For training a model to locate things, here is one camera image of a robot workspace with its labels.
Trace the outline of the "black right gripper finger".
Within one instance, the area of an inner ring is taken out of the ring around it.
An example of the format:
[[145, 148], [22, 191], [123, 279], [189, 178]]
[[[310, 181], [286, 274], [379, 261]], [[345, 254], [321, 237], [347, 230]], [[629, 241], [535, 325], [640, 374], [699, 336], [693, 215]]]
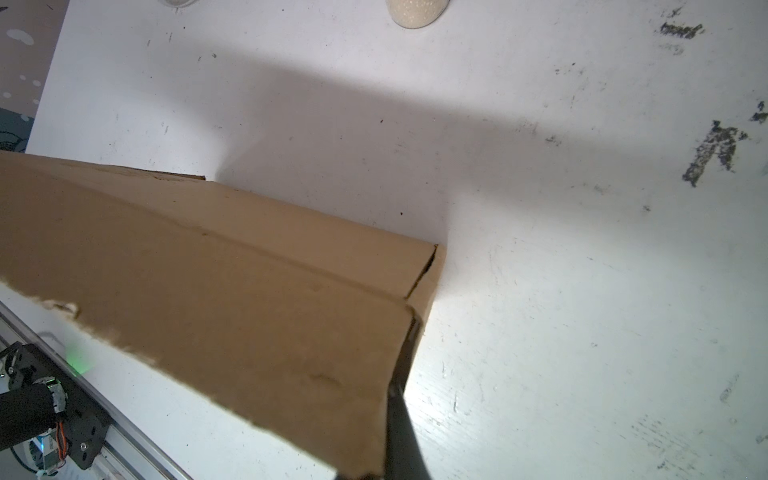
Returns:
[[404, 398], [414, 352], [409, 335], [395, 365], [387, 392], [387, 432], [385, 473], [387, 480], [428, 480], [431, 475], [424, 461]]

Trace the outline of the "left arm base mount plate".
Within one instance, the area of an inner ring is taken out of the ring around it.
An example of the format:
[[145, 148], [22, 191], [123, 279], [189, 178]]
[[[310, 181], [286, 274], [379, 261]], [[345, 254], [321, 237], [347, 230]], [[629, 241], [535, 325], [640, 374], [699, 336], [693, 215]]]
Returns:
[[105, 444], [112, 418], [75, 379], [38, 346], [15, 342], [1, 351], [1, 374], [7, 390], [42, 384], [53, 395], [53, 428], [10, 447], [25, 446], [34, 462], [24, 467], [37, 476], [52, 476], [67, 462], [90, 469]]

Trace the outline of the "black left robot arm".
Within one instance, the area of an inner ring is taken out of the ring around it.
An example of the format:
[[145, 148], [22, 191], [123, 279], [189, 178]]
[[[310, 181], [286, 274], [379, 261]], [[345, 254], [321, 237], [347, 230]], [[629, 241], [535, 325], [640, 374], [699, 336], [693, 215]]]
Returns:
[[34, 384], [1, 394], [0, 450], [6, 450], [53, 428], [56, 421], [53, 395]]

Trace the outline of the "brown cardboard box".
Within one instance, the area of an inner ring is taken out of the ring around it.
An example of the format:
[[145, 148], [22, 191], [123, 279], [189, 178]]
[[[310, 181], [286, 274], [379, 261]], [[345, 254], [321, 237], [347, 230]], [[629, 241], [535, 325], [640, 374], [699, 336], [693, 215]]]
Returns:
[[1, 280], [350, 479], [392, 405], [445, 249], [202, 177], [5, 152]]

